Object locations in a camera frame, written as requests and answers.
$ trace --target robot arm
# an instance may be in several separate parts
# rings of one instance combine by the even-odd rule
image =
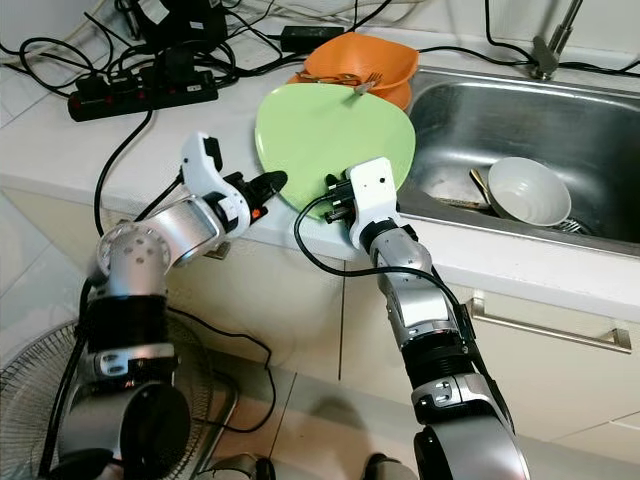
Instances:
[[[100,239],[87,347],[50,478],[93,479],[103,470],[161,478],[182,458],[190,414],[173,386],[177,358],[168,339],[165,274],[242,235],[287,181],[284,172],[270,172],[245,182],[240,173],[223,178],[221,169],[217,141],[193,135],[181,167],[190,195]]]
[[[376,267],[408,267],[437,277],[427,249],[400,227],[389,161],[377,158],[329,178],[334,210]],[[525,480],[510,416],[478,351],[468,315],[440,286],[411,273],[383,273],[389,321],[424,430],[415,437],[421,479]]]

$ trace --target countertop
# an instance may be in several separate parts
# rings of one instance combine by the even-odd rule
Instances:
[[[386,29],[375,33],[415,47],[447,43],[446,36],[436,34]],[[239,39],[234,48],[255,52],[258,46],[255,40]],[[269,60],[264,51],[261,55]],[[457,53],[422,55],[420,63],[524,76],[516,68]],[[256,111],[262,99],[297,69],[298,65],[292,65],[242,79],[221,90],[214,102],[156,112],[146,132],[112,170],[103,194],[105,208],[139,212],[173,180],[182,144],[195,130],[219,139],[223,173],[239,170],[245,178],[260,173],[253,142]],[[637,79],[562,71],[556,80],[640,92]],[[76,123],[69,118],[66,102],[45,97],[0,130],[0,187],[91,204],[104,162],[143,115]],[[269,215],[249,229],[245,238],[296,248],[292,233],[296,212],[279,197],[268,208]],[[431,252],[445,281],[640,322],[640,259],[432,221],[407,221]],[[307,220],[303,237],[316,254],[344,260],[361,257],[348,243],[341,225]]]

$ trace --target power adapter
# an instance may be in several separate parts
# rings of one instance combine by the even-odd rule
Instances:
[[[309,53],[343,33],[344,27],[287,25],[280,34],[280,48],[284,52]]]

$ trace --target cabinet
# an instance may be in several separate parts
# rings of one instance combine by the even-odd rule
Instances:
[[[453,290],[461,302],[474,293],[482,295],[487,314],[592,337],[624,327],[632,345],[640,345],[640,325],[470,288]],[[341,382],[410,403],[411,386],[375,278],[346,280],[343,323]],[[551,441],[629,415],[640,406],[636,352],[623,355],[481,322],[474,327],[521,435]]]
[[[607,422],[556,440],[559,445],[640,464],[640,428]]]
[[[87,268],[98,240],[91,207],[16,190],[6,194],[56,247]],[[105,228],[122,217],[105,212]],[[322,260],[343,268],[342,261]],[[274,365],[337,381],[342,279],[318,270],[300,252],[237,240],[224,261],[198,258],[173,269],[167,283],[171,305],[261,339],[273,350]],[[212,348],[264,360],[246,340],[197,328]]]

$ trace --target stainless steel sink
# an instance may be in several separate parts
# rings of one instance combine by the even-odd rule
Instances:
[[[640,94],[444,69],[421,69],[412,86],[417,147],[403,214],[640,257]],[[589,234],[436,200],[483,203],[469,170],[486,178],[508,156],[554,170]]]

